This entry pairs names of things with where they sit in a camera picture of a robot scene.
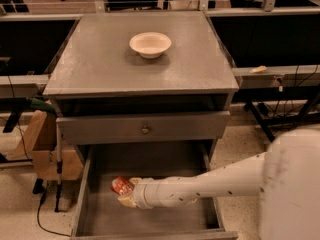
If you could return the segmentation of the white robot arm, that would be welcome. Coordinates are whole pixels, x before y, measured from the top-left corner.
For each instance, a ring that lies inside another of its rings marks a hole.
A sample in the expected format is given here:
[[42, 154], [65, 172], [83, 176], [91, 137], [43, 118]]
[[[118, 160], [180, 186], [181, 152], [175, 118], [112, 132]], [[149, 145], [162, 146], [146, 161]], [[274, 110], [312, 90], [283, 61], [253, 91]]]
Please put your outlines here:
[[319, 240], [320, 130], [278, 136], [267, 151], [191, 176], [132, 178], [119, 202], [130, 208], [184, 207], [200, 198], [259, 197], [259, 240]]

